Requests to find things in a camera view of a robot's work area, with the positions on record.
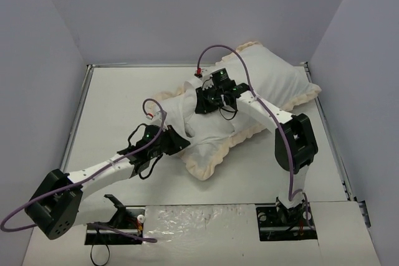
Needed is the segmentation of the white pillowcase with cream ruffle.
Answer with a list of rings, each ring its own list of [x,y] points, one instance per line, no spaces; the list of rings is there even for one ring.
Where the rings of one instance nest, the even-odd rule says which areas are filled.
[[[294,107],[315,99],[321,91],[297,68],[260,42],[239,46],[214,66],[205,68],[203,75],[208,77],[220,69],[226,69],[237,84],[250,82],[253,88],[238,98],[238,113],[232,120],[225,120],[218,111],[205,115],[195,113],[195,90],[203,85],[196,77],[185,81],[174,92],[163,91],[153,97],[167,113],[166,124],[190,142],[189,147],[177,155],[188,172],[201,181],[213,175],[230,148],[262,130],[276,130],[269,110],[281,120]]]

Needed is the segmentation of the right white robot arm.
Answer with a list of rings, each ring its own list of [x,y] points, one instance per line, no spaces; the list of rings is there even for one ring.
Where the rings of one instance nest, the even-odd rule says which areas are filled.
[[[231,107],[234,115],[243,113],[274,134],[274,156],[284,173],[276,215],[283,224],[293,223],[299,216],[298,207],[308,203],[305,179],[319,151],[309,117],[286,112],[267,102],[250,82],[237,84],[230,79],[226,69],[204,78],[195,92],[197,114]]]

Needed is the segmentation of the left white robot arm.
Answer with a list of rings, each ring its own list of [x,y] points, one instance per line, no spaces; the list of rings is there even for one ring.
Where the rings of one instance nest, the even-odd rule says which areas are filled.
[[[49,172],[25,213],[48,239],[58,239],[71,227],[92,222],[84,211],[87,197],[119,181],[135,176],[143,179],[142,172],[152,172],[164,155],[177,154],[190,144],[188,136],[171,125],[164,129],[147,125],[140,140],[103,163],[71,173],[59,169]]]

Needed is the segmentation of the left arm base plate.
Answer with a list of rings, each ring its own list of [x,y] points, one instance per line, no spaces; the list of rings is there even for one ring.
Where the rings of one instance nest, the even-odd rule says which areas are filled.
[[[110,221],[100,224],[143,238],[143,224],[137,220],[140,215],[145,216],[145,208],[131,206],[126,208],[124,214],[117,212]],[[126,237],[111,230],[96,229],[92,225],[87,226],[84,240],[84,245],[142,245],[142,243],[141,240]]]

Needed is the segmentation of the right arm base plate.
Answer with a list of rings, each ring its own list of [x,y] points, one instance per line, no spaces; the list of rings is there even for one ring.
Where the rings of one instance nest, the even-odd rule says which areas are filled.
[[[311,209],[305,204],[290,211],[281,205],[257,205],[256,216],[261,242],[317,240]]]

